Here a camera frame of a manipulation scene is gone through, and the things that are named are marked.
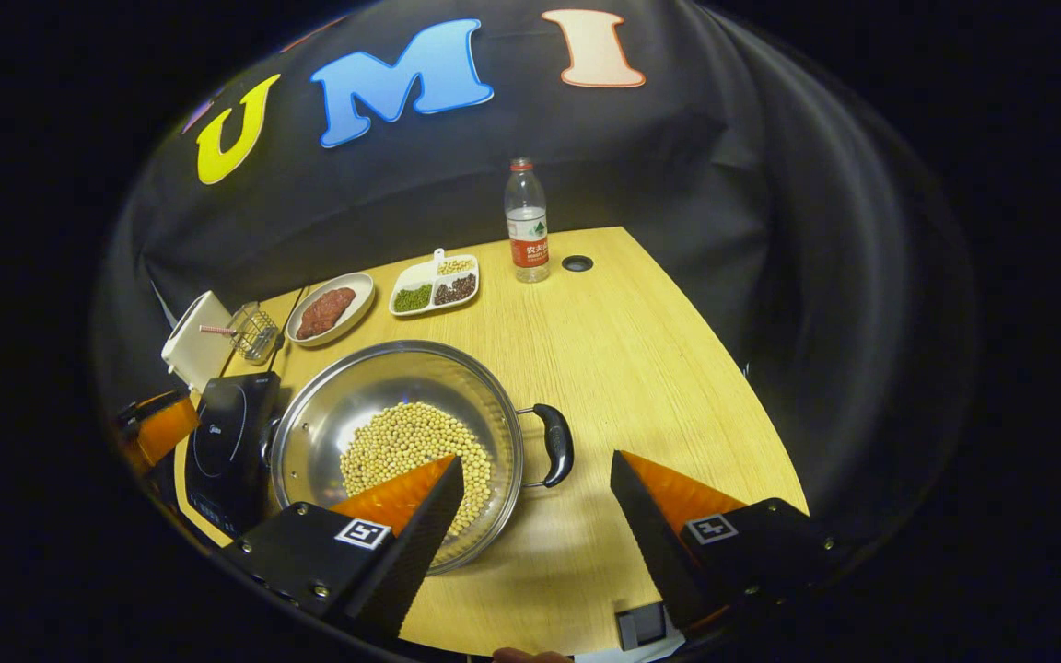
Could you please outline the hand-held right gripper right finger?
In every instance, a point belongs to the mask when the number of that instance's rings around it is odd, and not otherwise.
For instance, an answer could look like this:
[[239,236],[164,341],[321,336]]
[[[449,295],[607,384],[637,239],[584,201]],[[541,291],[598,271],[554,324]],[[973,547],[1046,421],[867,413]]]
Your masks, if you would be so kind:
[[613,453],[610,486],[686,636],[770,617],[849,561],[849,541],[780,498],[745,503],[627,450]]

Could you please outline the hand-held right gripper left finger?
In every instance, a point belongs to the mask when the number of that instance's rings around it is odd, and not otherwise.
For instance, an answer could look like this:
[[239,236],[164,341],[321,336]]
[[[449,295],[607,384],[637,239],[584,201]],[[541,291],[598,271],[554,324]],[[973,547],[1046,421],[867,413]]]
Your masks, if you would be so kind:
[[296,501],[222,549],[224,565],[295,611],[399,636],[464,494],[449,454],[332,507]]

